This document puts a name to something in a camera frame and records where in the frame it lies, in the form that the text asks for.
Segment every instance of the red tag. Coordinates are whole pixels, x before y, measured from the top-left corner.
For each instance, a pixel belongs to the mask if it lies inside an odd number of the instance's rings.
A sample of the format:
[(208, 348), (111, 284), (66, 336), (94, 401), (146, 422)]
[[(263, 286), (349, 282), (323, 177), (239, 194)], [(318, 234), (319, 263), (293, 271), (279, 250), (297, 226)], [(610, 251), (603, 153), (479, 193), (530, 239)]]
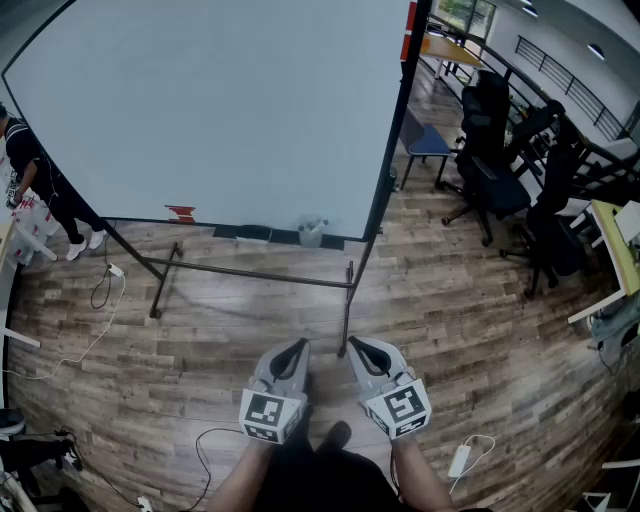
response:
[(179, 220), (180, 222), (186, 222), (187, 224), (193, 224), (195, 222), (195, 219), (193, 218), (193, 215), (192, 215), (193, 210), (195, 210), (194, 207), (169, 206), (168, 204), (165, 204), (165, 206), (178, 216), (177, 220)]

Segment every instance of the forearm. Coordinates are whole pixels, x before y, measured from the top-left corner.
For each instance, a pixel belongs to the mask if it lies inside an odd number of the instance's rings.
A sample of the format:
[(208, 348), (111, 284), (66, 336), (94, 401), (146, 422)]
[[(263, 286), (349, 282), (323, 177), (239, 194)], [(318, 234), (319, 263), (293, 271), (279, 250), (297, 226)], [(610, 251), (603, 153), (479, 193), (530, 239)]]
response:
[(33, 180), (36, 177), (37, 172), (38, 172), (38, 168), (36, 167), (36, 164), (32, 160), (31, 162), (29, 162), (29, 164), (25, 168), (24, 177), (22, 178), (22, 181), (20, 182), (20, 186), (18, 187), (18, 194), (20, 195), (20, 197), (22, 197), (24, 193), (27, 191), (27, 189), (31, 186), (31, 184), (33, 183)]
[(446, 487), (425, 460), (415, 438), (407, 435), (391, 444), (404, 502), (420, 512), (454, 512)]
[(251, 440), (236, 467), (213, 495), (208, 512), (251, 512), (273, 450), (272, 444)]

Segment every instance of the charger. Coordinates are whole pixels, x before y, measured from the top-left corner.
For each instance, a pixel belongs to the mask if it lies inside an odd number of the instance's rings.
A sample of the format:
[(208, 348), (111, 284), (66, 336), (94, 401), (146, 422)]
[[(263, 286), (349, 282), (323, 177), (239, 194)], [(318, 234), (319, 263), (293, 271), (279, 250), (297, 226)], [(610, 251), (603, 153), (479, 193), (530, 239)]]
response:
[(114, 276), (124, 277), (124, 271), (121, 268), (116, 267), (113, 263), (109, 263), (109, 266), (107, 268), (109, 269), (109, 272), (111, 272)]
[(456, 454), (453, 456), (453, 460), (451, 461), (449, 473), (447, 473), (447, 476), (449, 478), (458, 478), (462, 474), (470, 453), (471, 446), (466, 444), (461, 444), (460, 446), (458, 446)]

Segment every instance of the black pants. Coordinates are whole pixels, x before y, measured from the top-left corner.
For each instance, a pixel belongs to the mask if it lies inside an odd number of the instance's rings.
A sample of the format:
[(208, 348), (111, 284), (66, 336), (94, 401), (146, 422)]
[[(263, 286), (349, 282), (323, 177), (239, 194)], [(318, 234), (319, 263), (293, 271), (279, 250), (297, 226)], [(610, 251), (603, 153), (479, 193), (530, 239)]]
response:
[[(104, 223), (100, 217), (85, 203), (84, 199), (80, 197), (80, 194), (73, 189), (62, 174), (54, 178), (53, 183), (57, 195), (54, 194), (51, 197), (49, 211), (67, 232), (69, 241), (72, 244), (81, 244), (84, 240), (84, 237), (78, 233), (75, 219), (86, 222), (93, 231), (102, 231), (104, 229)], [(46, 197), (42, 196), (41, 199), (43, 201), (47, 200)]]
[(302, 425), (273, 454), (253, 510), (394, 512), (407, 509), (399, 503), (373, 461), (325, 445), (314, 452)]

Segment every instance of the office chair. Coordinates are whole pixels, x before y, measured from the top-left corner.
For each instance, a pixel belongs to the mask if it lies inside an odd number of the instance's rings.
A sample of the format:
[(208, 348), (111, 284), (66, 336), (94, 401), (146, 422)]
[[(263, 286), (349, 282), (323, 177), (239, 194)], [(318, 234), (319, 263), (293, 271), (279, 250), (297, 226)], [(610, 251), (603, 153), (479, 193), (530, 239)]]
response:
[(547, 157), (542, 192), (527, 213), (529, 231), (519, 225), (515, 227), (527, 251), (500, 251), (502, 258), (520, 256), (530, 260), (533, 280), (531, 288), (524, 291), (528, 299), (535, 294), (540, 270), (547, 275), (549, 288), (555, 288), (558, 285), (556, 274), (569, 276), (583, 268), (586, 262), (584, 247), (570, 222), (556, 215), (567, 206), (573, 177), (580, 167), (578, 133), (569, 121), (561, 119), (555, 141)]
[(504, 147), (504, 135), (509, 114), (509, 83), (489, 71), (479, 71), (476, 86), (462, 91), (465, 132), (464, 147), (456, 157), (458, 172), (464, 179), (463, 187), (442, 181), (442, 170), (436, 179), (436, 187), (449, 189), (462, 196), (467, 206), (452, 217), (444, 217), (448, 226), (453, 220), (475, 210), (484, 228), (482, 245), (493, 241), (487, 212), (502, 219), (529, 206), (531, 198), (509, 164), (521, 152), (534, 135), (548, 128), (555, 116), (564, 113), (562, 105), (551, 100), (544, 108), (536, 110), (527, 119), (514, 126), (511, 144)]

